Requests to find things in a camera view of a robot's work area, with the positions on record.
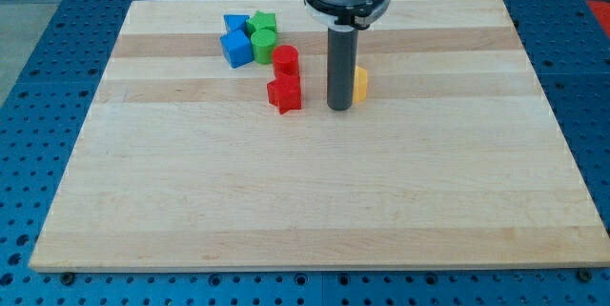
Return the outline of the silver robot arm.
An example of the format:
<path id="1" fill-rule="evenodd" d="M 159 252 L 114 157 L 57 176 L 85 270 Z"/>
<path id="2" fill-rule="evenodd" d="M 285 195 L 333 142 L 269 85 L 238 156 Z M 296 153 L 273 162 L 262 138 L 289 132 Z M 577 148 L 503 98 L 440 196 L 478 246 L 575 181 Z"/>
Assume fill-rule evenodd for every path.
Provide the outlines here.
<path id="1" fill-rule="evenodd" d="M 358 34 L 387 11 L 392 0 L 304 0 L 305 9 L 327 27 L 327 105 L 352 107 Z"/>

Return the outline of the black clamp ring mount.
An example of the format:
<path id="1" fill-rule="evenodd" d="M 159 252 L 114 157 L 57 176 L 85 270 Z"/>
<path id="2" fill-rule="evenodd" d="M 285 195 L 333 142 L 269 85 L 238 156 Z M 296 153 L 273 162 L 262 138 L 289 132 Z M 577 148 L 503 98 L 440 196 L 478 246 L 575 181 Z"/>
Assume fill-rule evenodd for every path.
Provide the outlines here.
<path id="1" fill-rule="evenodd" d="M 391 0 L 372 0 L 340 6 L 322 0 L 304 0 L 305 10 L 318 23 L 333 31 L 366 31 L 389 8 Z"/>

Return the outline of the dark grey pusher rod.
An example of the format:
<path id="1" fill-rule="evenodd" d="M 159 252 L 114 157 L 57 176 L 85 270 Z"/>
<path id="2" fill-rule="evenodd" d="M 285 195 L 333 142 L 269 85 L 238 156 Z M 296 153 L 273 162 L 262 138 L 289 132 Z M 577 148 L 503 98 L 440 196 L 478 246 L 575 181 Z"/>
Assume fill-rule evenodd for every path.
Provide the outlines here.
<path id="1" fill-rule="evenodd" d="M 327 105 L 334 111 L 346 111 L 353 104 L 357 37 L 356 30 L 328 29 Z"/>

